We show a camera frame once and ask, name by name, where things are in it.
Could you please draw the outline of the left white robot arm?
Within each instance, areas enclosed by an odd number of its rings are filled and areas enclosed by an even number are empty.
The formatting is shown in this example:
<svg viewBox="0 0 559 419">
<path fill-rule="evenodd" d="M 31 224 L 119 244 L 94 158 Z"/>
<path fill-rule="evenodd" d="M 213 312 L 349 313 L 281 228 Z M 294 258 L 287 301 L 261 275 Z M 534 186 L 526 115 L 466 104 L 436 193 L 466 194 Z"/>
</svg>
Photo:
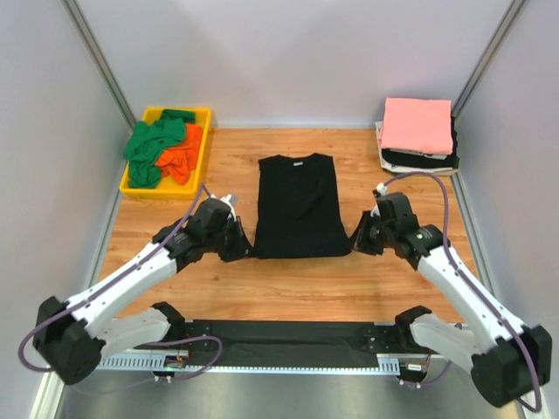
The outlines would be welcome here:
<svg viewBox="0 0 559 419">
<path fill-rule="evenodd" d="M 50 297 L 40 305 L 32 345 L 66 385 L 85 380 L 113 354 L 143 346 L 183 346 L 186 320 L 167 302 L 135 316 L 117 315 L 206 253 L 224 262 L 247 257 L 252 247 L 236 201 L 234 195 L 210 196 L 193 214 L 162 228 L 133 259 L 98 284 L 65 301 Z"/>
</svg>

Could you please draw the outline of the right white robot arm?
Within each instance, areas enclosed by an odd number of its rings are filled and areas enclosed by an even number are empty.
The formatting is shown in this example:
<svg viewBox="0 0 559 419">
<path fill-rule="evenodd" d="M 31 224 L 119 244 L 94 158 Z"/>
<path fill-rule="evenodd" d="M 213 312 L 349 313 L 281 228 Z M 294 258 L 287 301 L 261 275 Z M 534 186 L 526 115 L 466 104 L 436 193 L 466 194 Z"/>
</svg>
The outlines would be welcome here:
<svg viewBox="0 0 559 419">
<path fill-rule="evenodd" d="M 356 251 L 381 255 L 387 249 L 434 284 L 466 322 L 460 330 L 417 306 L 400 316 L 393 340 L 402 351 L 430 348 L 466 371 L 482 397 L 502 407 L 524 395 L 542 407 L 541 388 L 550 380 L 552 338 L 542 326 L 528 326 L 502 305 L 466 268 L 445 228 L 420 225 L 409 198 L 375 192 L 350 238 Z"/>
</svg>

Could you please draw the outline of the black t shirt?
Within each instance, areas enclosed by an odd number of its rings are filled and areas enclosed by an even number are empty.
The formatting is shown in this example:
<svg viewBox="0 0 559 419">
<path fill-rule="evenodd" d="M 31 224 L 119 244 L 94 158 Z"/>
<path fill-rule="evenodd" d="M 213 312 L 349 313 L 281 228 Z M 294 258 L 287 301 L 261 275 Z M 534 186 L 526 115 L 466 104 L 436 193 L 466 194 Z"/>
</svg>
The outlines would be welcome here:
<svg viewBox="0 0 559 419">
<path fill-rule="evenodd" d="M 254 256 L 261 259 L 333 258 L 350 253 L 334 159 L 275 155 L 259 160 Z"/>
</svg>

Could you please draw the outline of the yellow plastic tray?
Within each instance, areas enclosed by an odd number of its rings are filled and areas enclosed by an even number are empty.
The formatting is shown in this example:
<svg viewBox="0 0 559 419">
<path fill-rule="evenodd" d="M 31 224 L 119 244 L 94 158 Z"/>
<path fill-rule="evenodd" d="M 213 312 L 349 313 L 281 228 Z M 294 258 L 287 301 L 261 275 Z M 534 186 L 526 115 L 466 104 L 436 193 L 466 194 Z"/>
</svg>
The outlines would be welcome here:
<svg viewBox="0 0 559 419">
<path fill-rule="evenodd" d="M 186 184 L 180 185 L 176 183 L 171 177 L 162 178 L 161 182 L 154 189 L 132 189 L 128 185 L 128 161 L 126 163 L 125 172 L 121 178 L 120 191 L 121 193 L 138 198 L 161 198 L 161 199 L 190 199 L 192 198 L 199 187 L 200 182 L 203 180 L 204 166 L 207 161 L 209 153 L 209 132 L 212 120 L 212 112 L 208 108 L 164 108 L 164 107 L 149 107 L 144 111 L 140 121 L 148 124 L 158 120 L 161 113 L 165 109 L 176 109 L 183 111 L 191 111 L 196 114 L 196 123 L 203 129 L 203 139 L 198 156 L 197 167 L 190 179 Z"/>
</svg>

